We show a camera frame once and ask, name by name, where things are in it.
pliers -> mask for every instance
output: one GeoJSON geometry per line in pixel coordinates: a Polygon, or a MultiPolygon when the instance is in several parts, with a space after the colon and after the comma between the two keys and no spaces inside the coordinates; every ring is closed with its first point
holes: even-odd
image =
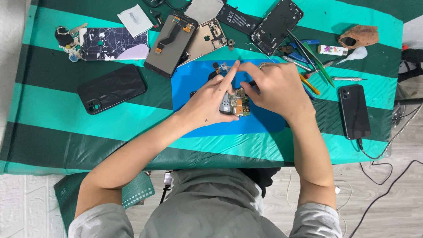
{"type": "MultiPolygon", "coordinates": [[[[304,43],[304,42],[306,42],[307,44],[320,44],[320,41],[316,40],[316,39],[302,40],[301,41],[301,43],[304,43]]],[[[287,53],[288,57],[290,57],[290,58],[292,58],[296,61],[300,61],[300,62],[308,64],[308,61],[305,57],[303,57],[300,54],[294,52],[294,49],[296,49],[296,48],[297,48],[297,44],[288,42],[287,46],[279,47],[278,50],[281,51],[281,52],[287,53]]]]}

yellow tool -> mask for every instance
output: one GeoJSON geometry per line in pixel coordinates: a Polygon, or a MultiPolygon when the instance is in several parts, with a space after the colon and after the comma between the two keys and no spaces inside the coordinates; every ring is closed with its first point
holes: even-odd
{"type": "Polygon", "coordinates": [[[307,87],[309,87],[311,89],[311,91],[313,91],[313,93],[320,95],[320,91],[317,90],[315,87],[313,87],[313,85],[311,85],[305,78],[304,76],[302,76],[301,74],[299,74],[299,78],[301,79],[301,82],[303,82],[305,85],[307,85],[307,87]]]}

green striped tablecloth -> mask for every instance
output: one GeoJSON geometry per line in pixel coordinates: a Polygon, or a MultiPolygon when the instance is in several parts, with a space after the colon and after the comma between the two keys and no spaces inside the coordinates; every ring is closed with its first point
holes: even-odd
{"type": "MultiPolygon", "coordinates": [[[[173,1],[176,6],[185,3],[184,0],[173,1]]],[[[275,2],[228,1],[256,19],[265,16],[275,2]]],[[[293,33],[300,39],[319,39],[322,44],[338,45],[337,36],[353,24],[379,27],[380,41],[367,47],[365,59],[327,69],[330,75],[369,79],[359,82],[365,90],[372,129],[372,135],[365,138],[363,144],[370,155],[378,155],[390,135],[403,22],[381,12],[383,7],[378,6],[380,11],[377,11],[368,8],[370,3],[364,0],[355,2],[356,5],[352,5],[351,0],[295,0],[305,16],[293,33]]],[[[0,152],[0,173],[71,174],[88,171],[125,142],[172,113],[170,80],[143,68],[143,61],[80,60],[72,63],[58,47],[53,35],[59,25],[74,28],[86,22],[88,27],[122,27],[117,14],[136,4],[145,11],[149,10],[138,0],[32,2],[0,152]],[[77,86],[125,64],[140,67],[148,85],[147,92],[98,115],[88,115],[77,95],[77,86]]],[[[157,10],[164,16],[171,12],[165,4],[157,10]]],[[[225,47],[199,60],[265,58],[255,47],[245,44],[250,42],[247,35],[225,24],[222,28],[228,39],[235,40],[236,49],[229,51],[225,47]]],[[[151,45],[158,32],[153,29],[148,35],[151,45]]],[[[319,55],[319,58],[326,62],[336,56],[319,55]]],[[[349,141],[343,135],[336,89],[318,75],[310,82],[321,92],[313,104],[332,162],[367,161],[355,141],[349,141]]],[[[335,82],[336,87],[349,84],[335,82]]],[[[160,153],[147,169],[271,167],[287,165],[293,159],[292,131],[285,128],[280,133],[182,138],[160,153]]]]}

hand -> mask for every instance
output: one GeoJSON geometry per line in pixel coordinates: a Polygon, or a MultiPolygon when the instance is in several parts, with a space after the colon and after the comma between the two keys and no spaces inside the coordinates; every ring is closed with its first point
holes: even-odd
{"type": "Polygon", "coordinates": [[[248,62],[239,66],[257,83],[260,93],[250,84],[241,82],[254,104],[269,111],[276,112],[291,124],[304,116],[315,116],[316,111],[304,91],[295,64],[267,63],[259,69],[248,62]]]}
{"type": "Polygon", "coordinates": [[[185,106],[175,113],[187,120],[190,130],[214,123],[239,120],[235,115],[225,115],[219,111],[225,92],[234,94],[231,82],[239,64],[240,62],[236,61],[225,77],[218,75],[204,84],[185,106]]]}

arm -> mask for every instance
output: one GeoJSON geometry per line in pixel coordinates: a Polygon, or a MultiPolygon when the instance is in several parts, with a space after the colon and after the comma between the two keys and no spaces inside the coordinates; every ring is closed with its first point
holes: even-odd
{"type": "Polygon", "coordinates": [[[294,137],[295,168],[300,177],[298,207],[314,202],[336,207],[333,170],[326,144],[316,123],[316,111],[305,93],[294,64],[267,64],[258,69],[242,64],[260,93],[242,82],[245,92],[260,107],[280,114],[294,137]]]}
{"type": "Polygon", "coordinates": [[[75,218],[98,205],[121,205],[122,187],[181,136],[202,126],[238,120],[235,115],[219,112],[225,92],[232,92],[231,82],[238,66],[239,61],[225,77],[218,75],[201,87],[180,111],[122,146],[88,173],[80,187],[75,218]]]}

